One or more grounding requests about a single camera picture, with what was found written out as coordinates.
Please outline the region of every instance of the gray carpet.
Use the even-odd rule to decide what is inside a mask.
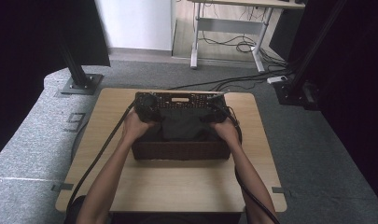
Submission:
[[[70,165],[80,123],[69,122],[69,117],[82,113],[83,122],[89,119],[102,88],[166,89],[255,74],[249,68],[209,65],[193,71],[188,64],[118,61],[111,68],[84,70],[105,75],[93,96],[60,95],[70,76],[66,69],[47,76],[31,113],[1,152],[0,223],[63,222],[64,214],[54,208],[58,193],[51,187],[64,181]],[[287,198],[286,212],[278,214],[281,223],[378,223],[376,196],[320,112],[278,104],[267,83],[230,90],[249,91],[257,99]]]

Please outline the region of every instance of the hand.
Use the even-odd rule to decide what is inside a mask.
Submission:
[[[145,134],[145,132],[155,124],[156,122],[153,121],[148,123],[142,122],[136,112],[132,110],[124,120],[124,131],[122,136],[134,141]]]
[[[221,123],[210,123],[210,126],[215,129],[218,136],[227,143],[239,143],[238,132],[229,118],[226,118]]]

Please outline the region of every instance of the white wall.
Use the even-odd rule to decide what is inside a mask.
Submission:
[[[172,50],[175,0],[95,0],[110,48]]]

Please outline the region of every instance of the wooden table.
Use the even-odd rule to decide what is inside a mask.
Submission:
[[[102,148],[137,91],[103,89],[65,179],[75,184]],[[243,148],[271,194],[277,212],[287,209],[255,98],[250,93],[227,93],[240,121]],[[121,129],[81,186],[77,196],[87,194],[92,181],[116,147]],[[65,211],[72,190],[62,190],[56,202]],[[242,212],[245,203],[235,179],[232,157],[227,161],[136,161],[129,153],[121,174],[112,212]]]
[[[198,55],[198,32],[199,31],[213,31],[223,33],[234,34],[249,34],[258,35],[259,39],[255,47],[251,47],[253,58],[255,59],[256,66],[259,72],[264,72],[264,66],[262,65],[259,50],[261,43],[264,39],[265,32],[270,22],[271,15],[274,8],[285,9],[304,9],[305,4],[296,4],[294,0],[289,2],[280,0],[189,0],[196,5],[196,15],[194,22],[194,42],[191,47],[191,62],[190,67],[192,69],[197,68],[197,55]],[[220,4],[231,6],[246,6],[246,7],[266,7],[264,21],[232,21],[222,20],[214,18],[201,17],[201,4]]]

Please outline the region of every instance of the person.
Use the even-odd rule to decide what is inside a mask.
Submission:
[[[131,145],[153,125],[155,125],[154,122],[142,122],[134,110],[127,115],[123,123],[122,137],[115,151],[92,183],[79,209],[77,223],[106,223],[109,209],[113,203],[119,184],[121,171]],[[236,132],[232,121],[226,119],[222,123],[211,123],[210,125],[227,142],[236,166],[236,171],[245,183],[245,186],[275,215],[271,196],[256,169],[246,156],[239,141],[238,132]],[[242,193],[246,205],[248,223],[273,223],[244,191]]]

